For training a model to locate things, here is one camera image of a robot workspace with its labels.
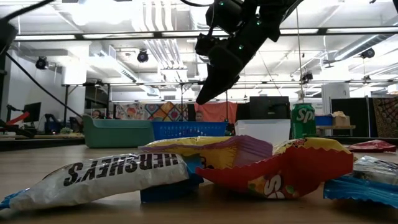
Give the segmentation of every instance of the computer monitor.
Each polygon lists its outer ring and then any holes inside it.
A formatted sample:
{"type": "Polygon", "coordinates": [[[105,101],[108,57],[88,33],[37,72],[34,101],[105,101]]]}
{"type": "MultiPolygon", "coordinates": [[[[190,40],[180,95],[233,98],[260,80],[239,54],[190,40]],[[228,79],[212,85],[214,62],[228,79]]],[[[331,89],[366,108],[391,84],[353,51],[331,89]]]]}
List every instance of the computer monitor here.
{"type": "Polygon", "coordinates": [[[251,96],[251,119],[290,119],[288,96],[251,96]]]}
{"type": "Polygon", "coordinates": [[[24,111],[28,111],[29,116],[26,119],[24,119],[24,123],[31,123],[31,122],[39,121],[41,106],[42,106],[41,102],[25,105],[24,111]]]}

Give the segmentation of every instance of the plastic wrapper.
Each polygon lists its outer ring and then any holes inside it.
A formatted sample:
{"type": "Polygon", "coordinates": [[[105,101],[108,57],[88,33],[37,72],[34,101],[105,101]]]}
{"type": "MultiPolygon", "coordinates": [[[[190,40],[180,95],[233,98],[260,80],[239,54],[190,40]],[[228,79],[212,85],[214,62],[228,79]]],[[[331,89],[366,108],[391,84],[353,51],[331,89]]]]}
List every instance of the plastic wrapper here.
{"type": "Polygon", "coordinates": [[[353,154],[331,139],[288,141],[276,146],[274,153],[246,166],[197,168],[197,174],[237,192],[283,199],[309,194],[321,182],[353,170],[353,154]]]}
{"type": "Polygon", "coordinates": [[[250,136],[169,139],[161,141],[160,146],[150,146],[142,147],[141,150],[172,152],[182,156],[199,154],[203,166],[210,169],[245,166],[272,156],[270,143],[250,136]]]}
{"type": "Polygon", "coordinates": [[[373,140],[348,146],[351,152],[395,152],[397,146],[382,140],[373,140]]]}
{"type": "Polygon", "coordinates": [[[202,166],[201,158],[198,154],[195,154],[193,156],[184,157],[183,159],[187,164],[189,179],[174,184],[160,185],[141,190],[141,202],[174,200],[198,190],[199,184],[203,183],[203,178],[195,173],[195,169],[202,166]]]}
{"type": "Polygon", "coordinates": [[[187,165],[177,154],[108,156],[62,167],[33,187],[6,197],[0,209],[72,206],[187,179],[187,165]]]}
{"type": "Polygon", "coordinates": [[[326,182],[323,196],[371,200],[398,208],[398,164],[364,156],[354,163],[352,173],[326,182]]]}

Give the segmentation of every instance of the wooden table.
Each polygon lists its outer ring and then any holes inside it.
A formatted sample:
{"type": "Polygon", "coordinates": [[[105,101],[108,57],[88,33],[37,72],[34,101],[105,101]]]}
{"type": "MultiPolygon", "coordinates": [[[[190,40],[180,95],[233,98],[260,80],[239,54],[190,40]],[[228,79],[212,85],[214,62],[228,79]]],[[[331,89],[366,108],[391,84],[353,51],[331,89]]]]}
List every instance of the wooden table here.
{"type": "MultiPolygon", "coordinates": [[[[68,146],[0,152],[0,197],[40,181],[51,171],[82,159],[131,152],[68,146]]],[[[372,156],[398,162],[395,154],[372,156]]],[[[35,212],[0,211],[0,223],[398,223],[398,210],[352,200],[322,199],[322,186],[298,200],[258,200],[205,183],[198,195],[174,202],[141,204],[139,192],[93,203],[35,212]]]]}
{"type": "Polygon", "coordinates": [[[326,136],[326,130],[349,130],[349,135],[353,135],[353,130],[356,128],[355,125],[350,126],[317,126],[317,129],[321,131],[321,137],[326,136]]]}

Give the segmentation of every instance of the cardboard box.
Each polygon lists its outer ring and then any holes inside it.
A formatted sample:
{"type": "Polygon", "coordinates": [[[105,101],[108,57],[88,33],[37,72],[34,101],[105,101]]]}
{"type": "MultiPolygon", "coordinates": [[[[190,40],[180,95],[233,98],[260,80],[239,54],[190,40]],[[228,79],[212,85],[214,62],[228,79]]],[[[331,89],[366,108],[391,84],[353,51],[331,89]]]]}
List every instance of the cardboard box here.
{"type": "Polygon", "coordinates": [[[333,118],[334,126],[350,126],[349,116],[337,116],[333,118]]]}

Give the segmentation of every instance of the person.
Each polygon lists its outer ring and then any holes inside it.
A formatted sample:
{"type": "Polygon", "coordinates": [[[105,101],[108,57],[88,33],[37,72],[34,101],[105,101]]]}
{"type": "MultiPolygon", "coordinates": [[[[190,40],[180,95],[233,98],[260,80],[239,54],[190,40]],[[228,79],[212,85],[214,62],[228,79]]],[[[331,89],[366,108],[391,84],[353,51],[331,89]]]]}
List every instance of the person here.
{"type": "Polygon", "coordinates": [[[91,117],[94,119],[103,119],[102,113],[100,110],[94,110],[91,114],[91,117]]]}
{"type": "Polygon", "coordinates": [[[202,111],[197,111],[197,114],[196,114],[196,116],[195,116],[195,120],[196,121],[204,121],[203,120],[203,112],[202,111]]]}

